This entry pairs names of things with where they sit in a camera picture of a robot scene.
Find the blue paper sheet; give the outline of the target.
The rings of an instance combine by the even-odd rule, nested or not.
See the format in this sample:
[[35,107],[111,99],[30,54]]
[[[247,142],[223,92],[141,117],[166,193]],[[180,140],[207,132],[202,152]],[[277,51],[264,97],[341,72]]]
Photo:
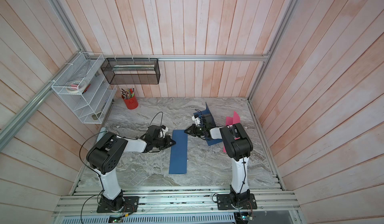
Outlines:
[[187,173],[188,135],[184,130],[173,130],[169,174]]
[[[201,111],[201,110],[198,110],[198,109],[195,109],[195,113],[194,115],[198,114],[198,115],[202,115],[202,114],[212,114],[209,110],[209,107],[208,107],[208,104],[206,104],[206,109]],[[218,143],[221,143],[222,142],[222,139],[221,139],[221,134],[220,134],[220,131],[218,130],[219,132],[219,137],[216,138],[216,137],[212,137],[213,139],[212,140],[205,140],[207,141],[207,144],[208,146],[212,146],[212,145],[215,145],[215,144],[218,144]]]

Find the pink rectangular paper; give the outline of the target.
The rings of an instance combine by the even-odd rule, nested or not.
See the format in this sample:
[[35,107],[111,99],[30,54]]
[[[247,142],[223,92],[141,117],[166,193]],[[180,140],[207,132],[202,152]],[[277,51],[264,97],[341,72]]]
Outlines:
[[221,128],[221,135],[224,143],[223,152],[232,153],[234,143],[241,138],[236,124],[240,123],[240,116],[236,111],[233,113],[233,117],[226,117],[226,126]]

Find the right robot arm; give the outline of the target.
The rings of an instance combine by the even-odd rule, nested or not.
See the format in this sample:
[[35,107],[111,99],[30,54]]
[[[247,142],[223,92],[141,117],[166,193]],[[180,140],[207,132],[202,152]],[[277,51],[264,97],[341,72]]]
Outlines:
[[248,184],[248,163],[253,143],[241,123],[216,126],[213,116],[194,115],[194,123],[184,130],[190,136],[203,140],[221,139],[227,155],[232,161],[232,183],[229,198],[233,205],[249,201],[251,193]]

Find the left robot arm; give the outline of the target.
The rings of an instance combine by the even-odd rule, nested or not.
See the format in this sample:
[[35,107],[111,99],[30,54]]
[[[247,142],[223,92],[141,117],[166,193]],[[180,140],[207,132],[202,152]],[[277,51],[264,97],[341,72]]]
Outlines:
[[97,143],[88,151],[86,160],[90,168],[100,178],[102,199],[109,203],[122,200],[122,189],[118,183],[116,167],[124,153],[160,152],[174,146],[177,142],[167,134],[164,125],[151,125],[140,137],[128,138],[104,131]]

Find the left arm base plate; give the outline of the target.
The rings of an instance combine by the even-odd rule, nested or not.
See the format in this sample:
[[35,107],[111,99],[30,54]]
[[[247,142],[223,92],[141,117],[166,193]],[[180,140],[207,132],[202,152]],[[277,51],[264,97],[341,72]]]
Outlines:
[[109,200],[102,196],[97,213],[134,213],[138,209],[139,199],[138,196],[117,196],[114,200]]

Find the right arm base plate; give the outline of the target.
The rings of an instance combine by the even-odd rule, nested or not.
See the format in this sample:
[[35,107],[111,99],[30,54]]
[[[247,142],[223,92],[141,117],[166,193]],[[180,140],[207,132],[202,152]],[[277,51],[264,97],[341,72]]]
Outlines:
[[240,198],[233,194],[216,195],[216,203],[219,210],[250,210],[258,208],[254,194],[245,194]]

